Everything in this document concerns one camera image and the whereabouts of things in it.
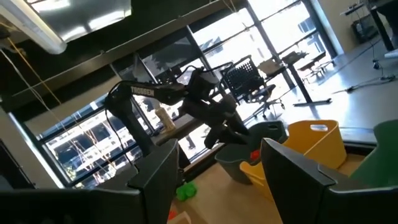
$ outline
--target gray bin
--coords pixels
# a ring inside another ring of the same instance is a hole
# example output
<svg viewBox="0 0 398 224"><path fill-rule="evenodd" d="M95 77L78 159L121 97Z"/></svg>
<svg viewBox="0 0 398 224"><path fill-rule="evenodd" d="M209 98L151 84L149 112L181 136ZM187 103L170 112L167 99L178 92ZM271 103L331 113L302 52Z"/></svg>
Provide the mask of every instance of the gray bin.
<svg viewBox="0 0 398 224"><path fill-rule="evenodd" d="M249 128L249 132L249 136L244 136L248 142L247 145L228 144L215 156L215 159L233 180L248 185L251 184L251 181L240 170L240 163L246 161L251 165L255 165L260 162L260 158L256 161L251 161L250 154L260 149L262 138L271 138L279 143L283 143L287 139L286 131L281 121L255 124Z"/></svg>

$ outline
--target mesh chair back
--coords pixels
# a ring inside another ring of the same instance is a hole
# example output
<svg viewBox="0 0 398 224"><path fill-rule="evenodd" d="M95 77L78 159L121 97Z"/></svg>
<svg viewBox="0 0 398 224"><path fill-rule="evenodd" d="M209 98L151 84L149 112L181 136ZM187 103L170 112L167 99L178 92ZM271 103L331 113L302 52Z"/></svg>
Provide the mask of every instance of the mesh chair back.
<svg viewBox="0 0 398 224"><path fill-rule="evenodd" d="M251 55L242 58L231 68L222 71L221 74L224 84L229 88L236 101L264 86L264 79L251 60Z"/></svg>

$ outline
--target wooden table surface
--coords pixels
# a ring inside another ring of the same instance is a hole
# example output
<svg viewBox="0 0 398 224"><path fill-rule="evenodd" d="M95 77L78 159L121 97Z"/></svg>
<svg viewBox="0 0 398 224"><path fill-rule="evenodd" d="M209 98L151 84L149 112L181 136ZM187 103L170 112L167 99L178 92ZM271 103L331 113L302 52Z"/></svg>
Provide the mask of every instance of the wooden table surface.
<svg viewBox="0 0 398 224"><path fill-rule="evenodd" d="M363 156L348 155L339 171L350 175ZM186 211L192 224L257 224L282 223L273 202L266 200L253 186L233 181L219 164L215 164L194 180L198 188L195 197L175 202Z"/></svg>

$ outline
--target red object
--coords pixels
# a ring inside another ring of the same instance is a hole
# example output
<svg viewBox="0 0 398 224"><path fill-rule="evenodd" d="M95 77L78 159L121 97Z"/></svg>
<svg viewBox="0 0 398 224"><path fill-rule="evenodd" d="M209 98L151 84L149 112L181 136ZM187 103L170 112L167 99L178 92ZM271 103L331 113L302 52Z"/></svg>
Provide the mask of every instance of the red object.
<svg viewBox="0 0 398 224"><path fill-rule="evenodd" d="M250 159L255 161L258 158L260 158L260 149L256 150L256 151L252 151L252 153L250 153Z"/></svg>
<svg viewBox="0 0 398 224"><path fill-rule="evenodd" d="M172 220L173 218L175 218L177 216L177 212L176 211L169 211L169 218L168 220Z"/></svg>

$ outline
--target yellow container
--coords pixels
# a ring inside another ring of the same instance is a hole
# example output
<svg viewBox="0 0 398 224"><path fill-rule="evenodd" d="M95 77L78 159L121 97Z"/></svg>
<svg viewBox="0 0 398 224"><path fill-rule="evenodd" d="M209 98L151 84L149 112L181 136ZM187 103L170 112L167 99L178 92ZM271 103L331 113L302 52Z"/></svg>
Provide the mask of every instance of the yellow container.
<svg viewBox="0 0 398 224"><path fill-rule="evenodd" d="M289 125L288 130L289 138L284 146L332 169L344 163L347 154L337 121L299 121ZM242 162L240 169L266 198L273 200L261 162L254 166Z"/></svg>

